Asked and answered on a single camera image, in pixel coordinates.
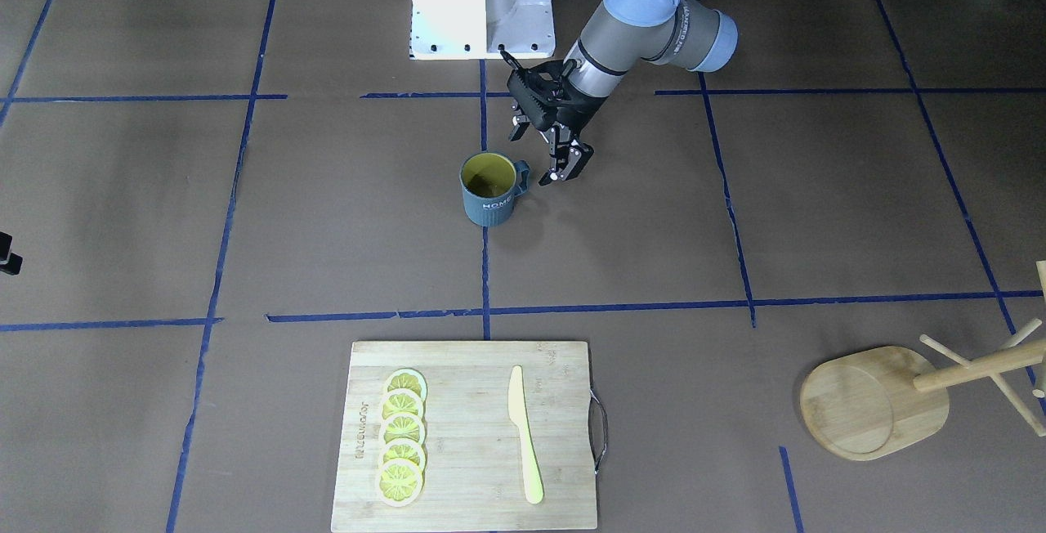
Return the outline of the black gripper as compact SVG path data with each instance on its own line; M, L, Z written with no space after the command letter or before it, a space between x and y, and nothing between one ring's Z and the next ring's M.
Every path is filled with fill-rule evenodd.
M539 179L540 186L575 179L594 156L594 149L579 141L579 131L587 126L606 98L585 90L590 75L602 83L605 74L579 59L544 63L544 131L539 134L547 143L552 164ZM511 111L509 142L516 142L533 122L520 105L511 105Z

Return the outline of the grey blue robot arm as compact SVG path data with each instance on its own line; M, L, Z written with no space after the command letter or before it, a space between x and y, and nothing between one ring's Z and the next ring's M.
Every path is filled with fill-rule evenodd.
M511 141L533 128L544 138L546 186L575 179L593 155L579 133L638 61L709 74L735 55L740 30L707 0L601 0L561 60L531 67L505 47L511 67Z

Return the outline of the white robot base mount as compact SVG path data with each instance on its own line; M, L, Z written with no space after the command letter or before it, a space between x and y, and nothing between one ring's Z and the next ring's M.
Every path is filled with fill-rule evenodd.
M552 0L411 0L412 60L546 59L556 51Z

